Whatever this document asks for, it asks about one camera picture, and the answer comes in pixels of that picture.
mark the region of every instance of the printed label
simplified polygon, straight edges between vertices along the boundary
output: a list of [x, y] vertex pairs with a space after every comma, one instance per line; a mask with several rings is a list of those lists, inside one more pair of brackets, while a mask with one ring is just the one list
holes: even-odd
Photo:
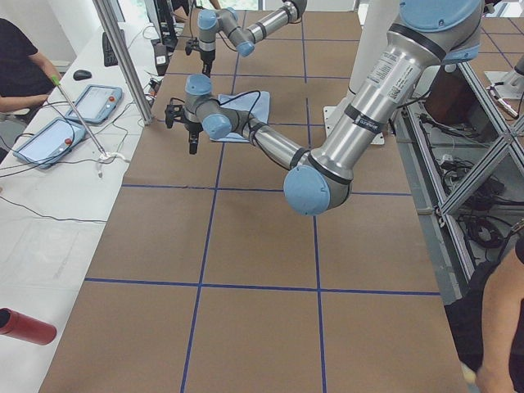
[[413, 87], [420, 74], [421, 69], [410, 60], [384, 52], [368, 76], [368, 80], [381, 89], [384, 96], [398, 104]]

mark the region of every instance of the person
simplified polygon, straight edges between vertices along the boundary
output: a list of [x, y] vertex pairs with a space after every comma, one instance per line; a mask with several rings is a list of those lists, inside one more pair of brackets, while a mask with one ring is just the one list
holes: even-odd
[[524, 392], [524, 237], [499, 265], [475, 270], [465, 297], [445, 307], [460, 360], [481, 393]]
[[[209, 0], [215, 10], [220, 10], [219, 0]], [[179, 23], [185, 23], [189, 15], [189, 1], [188, 0], [171, 0], [173, 7], [174, 20]]]
[[40, 107], [60, 73], [9, 20], [0, 18], [0, 112]]

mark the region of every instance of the person's arm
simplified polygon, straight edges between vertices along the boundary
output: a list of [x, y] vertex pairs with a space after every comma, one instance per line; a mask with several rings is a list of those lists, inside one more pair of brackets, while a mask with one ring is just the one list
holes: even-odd
[[222, 7], [220, 6], [219, 0], [210, 0], [211, 5], [215, 10], [221, 10]]
[[47, 94], [28, 97], [2, 97], [0, 96], [0, 112], [13, 112], [19, 109], [40, 106], [47, 100]]
[[477, 373], [481, 393], [513, 393], [509, 356], [524, 299], [524, 264], [512, 250], [490, 276], [482, 301], [484, 359]]
[[60, 72], [56, 67], [47, 59], [40, 51], [36, 52], [34, 55], [29, 55], [29, 59], [36, 64], [43, 71], [45, 75], [50, 79], [52, 76], [56, 76], [58, 79], [61, 79]]

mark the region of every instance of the green tip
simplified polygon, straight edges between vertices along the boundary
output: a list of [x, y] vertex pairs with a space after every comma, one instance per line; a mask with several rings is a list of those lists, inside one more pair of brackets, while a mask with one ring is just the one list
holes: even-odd
[[51, 81], [53, 82], [53, 84], [54, 84], [55, 86], [59, 86], [59, 85], [60, 85], [60, 80], [58, 79], [58, 77], [57, 77], [56, 75], [53, 75], [53, 76], [51, 77]]

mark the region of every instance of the black sleeve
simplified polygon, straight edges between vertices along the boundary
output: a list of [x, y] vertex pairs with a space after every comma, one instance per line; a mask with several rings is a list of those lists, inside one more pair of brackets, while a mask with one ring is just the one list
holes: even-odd
[[9, 38], [13, 47], [17, 47], [24, 55], [31, 56], [38, 52], [38, 49], [31, 43], [29, 38], [9, 20], [0, 20], [0, 28], [1, 34]]
[[515, 253], [518, 259], [524, 264], [524, 237], [519, 238], [517, 243], [515, 243]]

